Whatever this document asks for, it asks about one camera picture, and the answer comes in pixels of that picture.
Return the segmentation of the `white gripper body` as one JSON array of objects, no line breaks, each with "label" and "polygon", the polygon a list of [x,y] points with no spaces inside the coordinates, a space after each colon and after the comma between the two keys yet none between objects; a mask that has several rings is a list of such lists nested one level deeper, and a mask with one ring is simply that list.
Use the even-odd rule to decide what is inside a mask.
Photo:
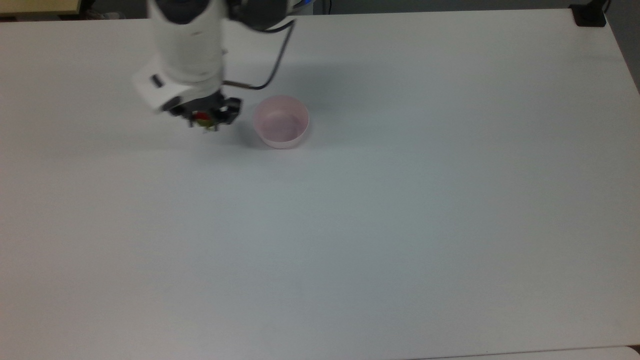
[{"label": "white gripper body", "polygon": [[171,99],[201,100],[201,112],[208,113],[224,97],[223,59],[151,59],[135,73],[132,82],[142,100],[154,112],[168,112]]}]

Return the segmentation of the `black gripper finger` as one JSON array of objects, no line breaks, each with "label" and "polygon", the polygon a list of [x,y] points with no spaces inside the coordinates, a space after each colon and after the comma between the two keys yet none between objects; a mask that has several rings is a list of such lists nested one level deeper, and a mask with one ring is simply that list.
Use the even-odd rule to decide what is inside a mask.
[{"label": "black gripper finger", "polygon": [[198,114],[201,112],[201,100],[183,101],[183,98],[172,98],[167,101],[167,112],[174,117],[182,117],[190,128],[201,127]]},{"label": "black gripper finger", "polygon": [[223,97],[217,105],[209,109],[211,132],[217,132],[222,125],[231,125],[242,112],[243,100],[237,97]]}]

